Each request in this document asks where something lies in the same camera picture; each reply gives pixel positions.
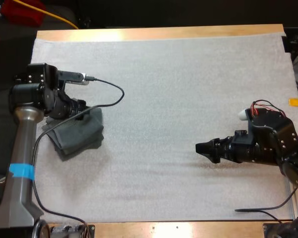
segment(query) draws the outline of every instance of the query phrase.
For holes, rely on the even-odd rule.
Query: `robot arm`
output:
[[[279,166],[280,171],[298,188],[298,136],[293,122],[284,113],[266,108],[245,110],[246,130],[234,136],[196,144],[196,152],[212,163],[221,158],[236,163],[250,162]]]

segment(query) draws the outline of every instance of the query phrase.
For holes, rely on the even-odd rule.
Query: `black cable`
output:
[[[286,200],[282,204],[280,204],[276,207],[243,208],[243,209],[235,209],[235,212],[258,212],[258,211],[261,211],[261,210],[275,210],[275,209],[281,208],[282,206],[284,206],[291,199],[291,197],[296,192],[296,190],[297,190],[297,188],[295,188],[292,191],[292,193],[286,198]]]
[[[273,216],[272,214],[265,212],[265,211],[256,211],[256,212],[261,212],[261,213],[265,213],[266,215],[270,216],[271,218],[273,218],[276,222],[282,223],[281,220],[279,220],[277,217]]]
[[[51,130],[54,130],[56,127],[58,127],[58,126],[60,126],[60,125],[63,125],[64,123],[66,123],[66,122],[68,122],[68,121],[70,121],[70,120],[73,120],[73,119],[75,119],[75,118],[78,118],[78,117],[84,115],[85,113],[87,113],[87,112],[89,112],[89,111],[91,111],[91,110],[93,110],[93,109],[95,109],[95,108],[104,108],[104,107],[111,107],[111,106],[114,106],[114,105],[118,104],[118,103],[124,98],[124,96],[125,96],[125,92],[124,92],[124,90],[123,90],[121,87],[119,87],[119,86],[117,86],[117,85],[115,85],[115,84],[113,84],[113,83],[110,83],[110,82],[107,82],[107,81],[104,81],[104,80],[100,80],[100,79],[95,79],[95,81],[100,81],[100,82],[103,82],[103,83],[107,83],[107,84],[110,84],[110,85],[112,85],[112,86],[114,86],[114,87],[120,89],[121,92],[122,92],[122,96],[121,96],[116,102],[114,102],[114,103],[112,103],[112,104],[101,104],[101,105],[96,105],[96,106],[87,108],[86,110],[84,110],[84,111],[82,111],[82,112],[76,114],[75,116],[73,116],[73,117],[71,117],[71,118],[68,118],[68,119],[66,119],[66,120],[64,120],[64,121],[62,121],[62,122],[60,122],[60,123],[58,123],[58,124],[55,125],[54,127],[52,127],[52,128],[50,128],[50,129],[44,131],[44,132],[37,138],[37,140],[35,141],[35,144],[34,144],[33,155],[32,155],[32,165],[33,165],[33,166],[35,166],[35,164],[36,164],[37,150],[38,150],[38,146],[39,146],[40,140],[41,140],[42,137],[43,137],[44,135],[46,135],[48,132],[50,132]],[[70,215],[67,215],[67,214],[63,214],[63,213],[59,213],[59,212],[55,212],[55,211],[51,211],[51,210],[47,209],[46,207],[44,207],[43,204],[42,204],[42,202],[41,202],[41,200],[40,200],[38,191],[37,191],[37,189],[36,189],[35,181],[33,181],[33,191],[34,191],[35,198],[36,198],[36,200],[38,201],[38,204],[39,204],[39,206],[41,207],[41,209],[42,209],[43,211],[45,211],[45,212],[47,212],[47,213],[50,213],[50,214],[53,214],[53,215],[57,215],[57,216],[66,217],[66,218],[70,218],[70,219],[73,219],[73,220],[77,220],[77,221],[79,221],[79,222],[81,222],[81,223],[83,223],[83,224],[85,225],[85,228],[86,228],[87,232],[89,233],[87,223],[86,223],[83,219],[78,218],[78,217],[74,217],[74,216],[70,216]]]

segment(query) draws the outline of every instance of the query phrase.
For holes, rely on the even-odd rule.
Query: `metal bracket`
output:
[[[51,238],[80,238],[82,225],[60,225],[51,227]],[[95,225],[88,225],[90,238],[95,238]]]

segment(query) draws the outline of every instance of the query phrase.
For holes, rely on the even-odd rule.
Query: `wooden table edge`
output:
[[[110,42],[195,37],[245,36],[284,32],[282,24],[38,31],[37,39]]]

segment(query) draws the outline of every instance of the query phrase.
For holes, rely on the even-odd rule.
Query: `gray cloth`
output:
[[[101,108],[93,109],[89,114],[85,114],[82,119],[71,120],[48,132],[49,138],[53,141],[60,158],[68,160],[85,149],[97,149],[104,139],[102,131],[102,111]],[[46,125],[42,127],[46,131],[61,120],[53,118],[46,119]]]
[[[36,179],[50,209],[88,222],[262,220],[270,218],[234,209],[276,206],[289,194],[278,167],[225,160],[215,165],[195,152],[196,143],[247,129],[237,115],[256,99],[283,109],[298,133],[298,108],[288,105],[298,93],[281,34],[36,40],[32,62],[85,72],[126,93],[119,104],[103,109],[105,139],[97,150],[63,163],[49,140],[42,140]],[[120,97],[119,90],[101,82],[68,85],[66,92],[89,105]],[[271,212],[280,219],[293,217],[290,203]]]

